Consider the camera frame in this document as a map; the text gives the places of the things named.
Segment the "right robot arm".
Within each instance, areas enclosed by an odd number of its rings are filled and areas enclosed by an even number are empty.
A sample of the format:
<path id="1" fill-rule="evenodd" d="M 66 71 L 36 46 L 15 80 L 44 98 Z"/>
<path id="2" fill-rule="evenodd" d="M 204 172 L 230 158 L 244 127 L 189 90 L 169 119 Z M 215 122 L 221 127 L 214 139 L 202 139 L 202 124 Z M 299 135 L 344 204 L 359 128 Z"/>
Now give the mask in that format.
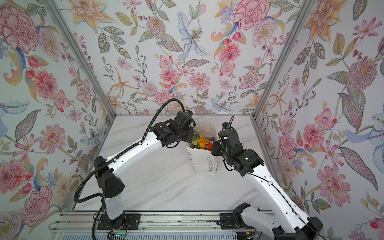
<path id="1" fill-rule="evenodd" d="M 317 217 L 309 217 L 291 200 L 272 177 L 260 156 L 242 144 L 229 140 L 215 141 L 211 153 L 223 157 L 235 171 L 245 178 L 269 204 L 274 216 L 244 204 L 234 211 L 246 226 L 254 227 L 274 240 L 315 240 L 323 224 Z"/>

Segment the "red small snack packet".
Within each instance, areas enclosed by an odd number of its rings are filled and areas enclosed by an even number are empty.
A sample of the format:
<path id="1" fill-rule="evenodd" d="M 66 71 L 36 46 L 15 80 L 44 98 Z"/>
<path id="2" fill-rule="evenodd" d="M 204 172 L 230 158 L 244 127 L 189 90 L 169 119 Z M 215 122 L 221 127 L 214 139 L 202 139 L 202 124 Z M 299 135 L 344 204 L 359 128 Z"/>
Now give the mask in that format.
<path id="1" fill-rule="evenodd" d="M 212 148 L 213 148 L 213 142 L 212 141 L 207 142 L 206 143 L 206 150 L 211 151 Z"/>

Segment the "white paper gift bag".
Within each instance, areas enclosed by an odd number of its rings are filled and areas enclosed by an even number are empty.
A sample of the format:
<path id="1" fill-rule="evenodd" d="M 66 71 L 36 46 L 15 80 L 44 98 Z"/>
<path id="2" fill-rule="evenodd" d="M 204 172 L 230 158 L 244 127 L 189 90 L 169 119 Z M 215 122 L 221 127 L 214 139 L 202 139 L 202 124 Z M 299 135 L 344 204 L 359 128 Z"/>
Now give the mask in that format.
<path id="1" fill-rule="evenodd" d="M 208 122 L 196 122 L 194 131 L 200 134 L 204 131 L 205 138 L 214 143 L 218 139 L 216 128 Z M 197 175 L 214 176 L 218 168 L 219 157 L 213 156 L 211 151 L 193 148 L 192 143 L 186 144 L 187 151 Z"/>

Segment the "orange snack piece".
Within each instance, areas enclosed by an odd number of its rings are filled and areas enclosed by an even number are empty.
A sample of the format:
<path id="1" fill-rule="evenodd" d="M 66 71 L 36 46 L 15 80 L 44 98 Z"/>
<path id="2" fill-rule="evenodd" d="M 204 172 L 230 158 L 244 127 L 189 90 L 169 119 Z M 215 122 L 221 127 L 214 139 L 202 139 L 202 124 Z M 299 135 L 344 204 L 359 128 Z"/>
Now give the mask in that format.
<path id="1" fill-rule="evenodd" d="M 198 148 L 201 150 L 207 150 L 209 146 L 209 140 L 208 139 L 198 139 L 197 140 Z"/>

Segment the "green snack pack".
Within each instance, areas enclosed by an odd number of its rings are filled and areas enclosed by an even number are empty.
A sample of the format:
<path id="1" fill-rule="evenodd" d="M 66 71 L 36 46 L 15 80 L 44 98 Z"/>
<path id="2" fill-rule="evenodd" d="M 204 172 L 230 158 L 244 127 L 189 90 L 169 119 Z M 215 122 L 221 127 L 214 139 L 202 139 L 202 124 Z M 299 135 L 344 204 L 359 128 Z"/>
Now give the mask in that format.
<path id="1" fill-rule="evenodd" d="M 198 135 L 198 133 L 196 131 L 194 131 L 193 138 L 192 138 L 192 146 L 193 146 L 193 148 L 197 148 L 197 149 L 199 148 L 198 140 L 199 140 L 199 135 Z"/>

